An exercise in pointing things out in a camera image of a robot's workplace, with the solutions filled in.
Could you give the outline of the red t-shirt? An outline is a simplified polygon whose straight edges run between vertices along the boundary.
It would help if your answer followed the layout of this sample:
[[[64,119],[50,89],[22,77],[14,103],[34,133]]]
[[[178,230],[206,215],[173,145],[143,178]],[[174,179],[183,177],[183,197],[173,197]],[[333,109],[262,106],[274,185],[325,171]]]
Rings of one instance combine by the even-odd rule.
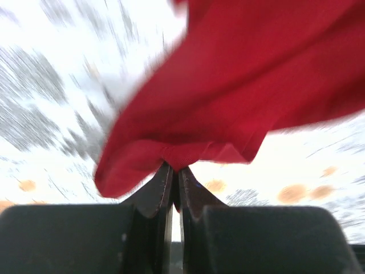
[[[186,36],[117,118],[95,185],[118,198],[164,162],[250,163],[270,131],[362,109],[363,1],[189,1]]]

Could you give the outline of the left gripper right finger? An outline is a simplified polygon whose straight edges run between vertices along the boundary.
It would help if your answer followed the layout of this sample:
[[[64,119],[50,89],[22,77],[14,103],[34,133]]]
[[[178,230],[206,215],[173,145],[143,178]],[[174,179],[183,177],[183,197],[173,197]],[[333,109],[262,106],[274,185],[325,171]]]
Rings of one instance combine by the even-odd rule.
[[[179,173],[185,273],[362,273],[321,207],[230,207],[186,168]]]

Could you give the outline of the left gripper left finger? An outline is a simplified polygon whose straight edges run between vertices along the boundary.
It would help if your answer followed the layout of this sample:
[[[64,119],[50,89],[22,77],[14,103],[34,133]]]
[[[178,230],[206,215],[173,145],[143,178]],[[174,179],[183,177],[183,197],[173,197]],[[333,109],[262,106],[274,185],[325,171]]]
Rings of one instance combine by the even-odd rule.
[[[173,170],[119,204],[17,205],[1,213],[1,272],[168,273]]]

